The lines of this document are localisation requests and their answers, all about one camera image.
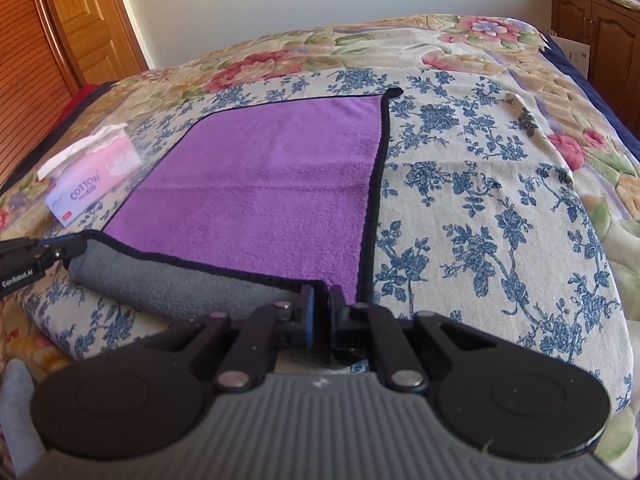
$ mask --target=floral bedspread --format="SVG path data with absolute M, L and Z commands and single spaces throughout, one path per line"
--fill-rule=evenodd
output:
M 391 105 L 375 299 L 397 316 L 428 304 L 589 370 L 614 410 L 601 456 L 633 475 L 625 317 L 640 319 L 640 166 L 544 46 L 525 23 L 453 15 L 265 36 L 121 81 L 54 151 L 126 121 L 146 162 L 140 179 L 212 112 L 403 88 Z M 68 230 L 101 228 L 135 183 Z M 63 232 L 42 203 L 47 186 L 31 173 L 0 198 L 2 239 Z M 8 298 L 3 316 L 5 354 L 44 372 L 166 326 L 60 266 Z

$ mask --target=navy blue blanket edge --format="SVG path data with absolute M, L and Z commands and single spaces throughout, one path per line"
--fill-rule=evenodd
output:
M 545 36 L 548 41 L 549 48 L 546 49 L 542 55 L 546 57 L 560 72 L 569 76 L 571 79 L 575 81 L 575 83 L 582 89 L 582 91 L 587 95 L 591 104 L 606 118 L 607 121 L 613 126 L 613 128 L 617 131 L 620 140 L 622 140 L 623 144 L 626 148 L 633 153 L 637 160 L 640 160 L 640 140 L 634 137 L 629 129 L 622 124 L 620 119 L 616 117 L 613 110 L 609 108 L 609 105 L 604 102 L 602 97 L 596 92 L 596 89 L 591 86 L 584 76 L 578 72 L 577 68 L 575 68 L 564 55 L 564 52 L 558 44 L 553 40 L 551 36 Z

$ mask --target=tissue box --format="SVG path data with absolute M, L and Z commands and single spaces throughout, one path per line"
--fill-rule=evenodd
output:
M 80 213 L 121 183 L 141 164 L 124 130 L 76 153 L 55 178 L 44 199 L 60 223 L 67 227 Z

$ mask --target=purple towel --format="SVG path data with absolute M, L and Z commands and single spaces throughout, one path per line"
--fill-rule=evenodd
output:
M 140 251 L 340 284 L 354 301 L 382 99 L 313 98 L 207 116 L 104 231 Z

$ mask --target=cabinet door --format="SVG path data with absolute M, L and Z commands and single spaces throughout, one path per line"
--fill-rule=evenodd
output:
M 591 19 L 591 84 L 634 131 L 640 114 L 640 23 L 596 3 Z
M 589 43 L 590 16 L 589 0 L 553 0 L 551 28 L 561 38 Z

